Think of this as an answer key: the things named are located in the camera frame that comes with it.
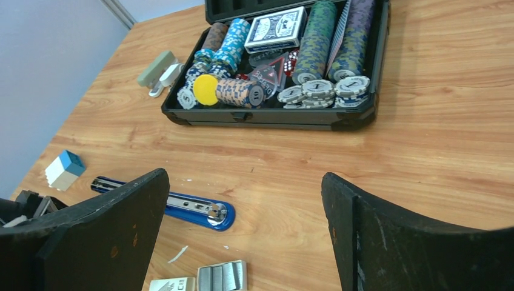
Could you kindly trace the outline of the white and blue staple box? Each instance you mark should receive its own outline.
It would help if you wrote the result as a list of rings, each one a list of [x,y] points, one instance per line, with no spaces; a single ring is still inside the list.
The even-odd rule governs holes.
[[[68,150],[63,150],[45,169],[48,186],[66,191],[86,170],[82,159]]]

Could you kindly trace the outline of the blue stapler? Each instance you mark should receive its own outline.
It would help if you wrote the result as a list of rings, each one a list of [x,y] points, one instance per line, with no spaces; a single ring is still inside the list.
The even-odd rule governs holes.
[[[228,202],[170,192],[164,213],[199,226],[223,232],[235,222],[236,210]]]

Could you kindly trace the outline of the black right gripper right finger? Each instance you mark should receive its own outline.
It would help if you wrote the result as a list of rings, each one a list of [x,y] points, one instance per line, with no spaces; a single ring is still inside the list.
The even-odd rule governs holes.
[[[512,290],[513,228],[421,215],[326,173],[321,196],[342,290]]]

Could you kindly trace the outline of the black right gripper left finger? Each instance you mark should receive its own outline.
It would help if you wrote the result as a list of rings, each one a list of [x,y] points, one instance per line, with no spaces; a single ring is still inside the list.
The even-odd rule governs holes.
[[[157,168],[37,218],[1,226],[2,290],[141,290],[169,194]]]

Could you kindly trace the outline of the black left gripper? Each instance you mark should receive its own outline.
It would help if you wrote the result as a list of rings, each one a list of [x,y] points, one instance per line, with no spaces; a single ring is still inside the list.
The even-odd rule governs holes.
[[[10,227],[68,207],[58,198],[22,190],[14,201],[1,198],[1,226]]]

